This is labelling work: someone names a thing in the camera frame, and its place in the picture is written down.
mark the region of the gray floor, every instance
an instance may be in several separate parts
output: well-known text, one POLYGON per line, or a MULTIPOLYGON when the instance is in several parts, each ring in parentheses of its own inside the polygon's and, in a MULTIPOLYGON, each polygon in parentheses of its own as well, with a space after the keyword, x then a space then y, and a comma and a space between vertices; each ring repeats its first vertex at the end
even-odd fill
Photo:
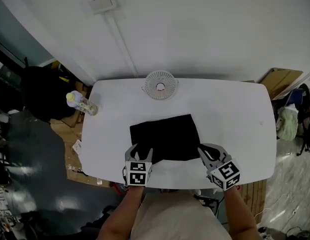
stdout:
MULTIPOLYGON (((17 165, 9 168, 12 184, 7 198, 13 214, 37 210, 48 219, 51 234, 64 235, 78 232, 98 219, 104 207, 121 201, 113 189, 66 179, 64 144, 49 124, 27 111, 12 115, 10 123, 9 158, 17 165)), ((276 168, 267 182, 260 226, 283 232, 296 226, 310 230, 310 153, 296 156, 300 145, 277 142, 276 168)), ((210 189, 202 193, 223 197, 210 189)), ((224 203, 218 219, 226 222, 224 203)))
POLYGON ((101 217, 121 198, 111 188, 66 179, 64 143, 48 123, 28 111, 12 115, 8 132, 12 184, 7 188, 13 214, 37 210, 51 234, 72 234, 101 217))
POLYGON ((310 152, 296 156, 300 149, 301 139, 277 140, 276 167, 267 181, 261 226, 284 233, 296 226, 310 231, 310 152))

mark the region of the yellow bottle cap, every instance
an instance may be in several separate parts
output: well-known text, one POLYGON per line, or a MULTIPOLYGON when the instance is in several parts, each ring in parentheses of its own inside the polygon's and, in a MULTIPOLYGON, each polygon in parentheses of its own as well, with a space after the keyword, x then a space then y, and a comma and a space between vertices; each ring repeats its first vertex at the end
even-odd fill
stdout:
POLYGON ((74 99, 75 99, 75 95, 71 92, 67 93, 66 94, 66 99, 69 101, 69 102, 73 102, 74 99))

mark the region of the human arm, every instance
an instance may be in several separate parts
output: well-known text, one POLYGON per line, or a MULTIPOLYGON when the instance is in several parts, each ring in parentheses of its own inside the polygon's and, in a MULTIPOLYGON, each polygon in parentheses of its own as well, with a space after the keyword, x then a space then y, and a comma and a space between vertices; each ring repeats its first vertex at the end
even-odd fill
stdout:
POLYGON ((224 192, 224 200, 232 240, 259 240, 255 219, 235 186, 224 192))
POLYGON ((140 207, 143 186, 131 186, 100 229, 97 240, 127 240, 140 207))

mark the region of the small fan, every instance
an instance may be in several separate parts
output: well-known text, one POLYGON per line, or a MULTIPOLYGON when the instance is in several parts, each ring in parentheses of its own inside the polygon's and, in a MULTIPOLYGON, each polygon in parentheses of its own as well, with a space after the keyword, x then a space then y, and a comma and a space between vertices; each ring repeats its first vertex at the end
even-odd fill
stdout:
POLYGON ((171 73, 159 70, 150 73, 146 77, 142 89, 152 99, 162 101, 173 96, 177 89, 177 83, 178 81, 171 73))

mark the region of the wooden panel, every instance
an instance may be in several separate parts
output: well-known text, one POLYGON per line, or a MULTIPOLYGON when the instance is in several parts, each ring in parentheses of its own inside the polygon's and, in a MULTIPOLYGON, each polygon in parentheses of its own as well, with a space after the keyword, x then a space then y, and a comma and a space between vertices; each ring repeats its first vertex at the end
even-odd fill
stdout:
POLYGON ((260 180, 258 182, 258 194, 257 194, 257 205, 256 205, 256 211, 255 214, 253 213, 254 217, 255 217, 255 221, 256 223, 260 223, 260 221, 258 221, 259 215, 257 215, 258 213, 260 213, 260 206, 261 206, 261 200, 262 200, 262 192, 263 192, 263 181, 260 180))
POLYGON ((261 196, 260 196, 260 202, 259 202, 259 209, 258 209, 258 212, 256 213, 256 214, 258 214, 258 213, 260 213, 260 214, 255 217, 256 223, 260 223, 262 220, 262 215, 263 215, 262 211, 264 209, 265 197, 266 197, 266 182, 267 182, 266 179, 261 181, 262 186, 261 186, 261 196))
POLYGON ((242 193, 243 193, 243 187, 242 186, 240 186, 240 189, 239 189, 239 194, 240 194, 240 196, 242 197, 243 195, 242 195, 242 193))
POLYGON ((252 210, 253 192, 254 192, 254 183, 249 183, 247 185, 247 201, 246 201, 246 204, 250 210, 252 210))
POLYGON ((242 193, 241 193, 241 197, 244 200, 244 203, 246 204, 247 202, 247 184, 241 185, 242 187, 242 193))
POLYGON ((259 182, 256 181, 253 183, 253 200, 251 204, 251 213, 253 214, 253 216, 255 216, 256 214, 258 195, 259 195, 259 182))

